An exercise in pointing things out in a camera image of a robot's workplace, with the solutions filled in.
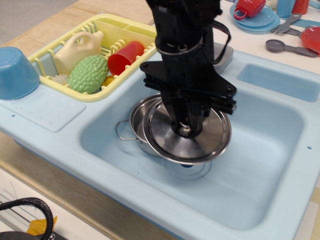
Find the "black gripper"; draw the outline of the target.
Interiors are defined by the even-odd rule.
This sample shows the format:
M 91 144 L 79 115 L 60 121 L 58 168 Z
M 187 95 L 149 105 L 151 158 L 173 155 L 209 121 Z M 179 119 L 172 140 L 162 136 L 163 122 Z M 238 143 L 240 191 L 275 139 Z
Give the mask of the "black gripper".
M 212 36 L 199 36 L 189 41 L 174 42 L 157 36 L 160 61 L 140 65 L 146 87 L 161 93 L 171 120 L 200 133 L 211 109 L 232 114 L 236 108 L 237 89 L 218 74 Z

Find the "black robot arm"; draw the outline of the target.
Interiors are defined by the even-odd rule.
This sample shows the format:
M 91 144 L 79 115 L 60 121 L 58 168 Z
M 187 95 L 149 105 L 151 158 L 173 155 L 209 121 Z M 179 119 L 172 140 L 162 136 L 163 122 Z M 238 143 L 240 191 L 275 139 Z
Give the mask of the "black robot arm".
M 229 34 L 216 21 L 222 13 L 218 0 L 150 0 L 156 27 L 155 46 L 162 59 L 140 66 L 145 86 L 161 93 L 171 122 L 199 134 L 211 109 L 231 114 L 235 86 L 221 77 L 214 66 L 213 30 Z

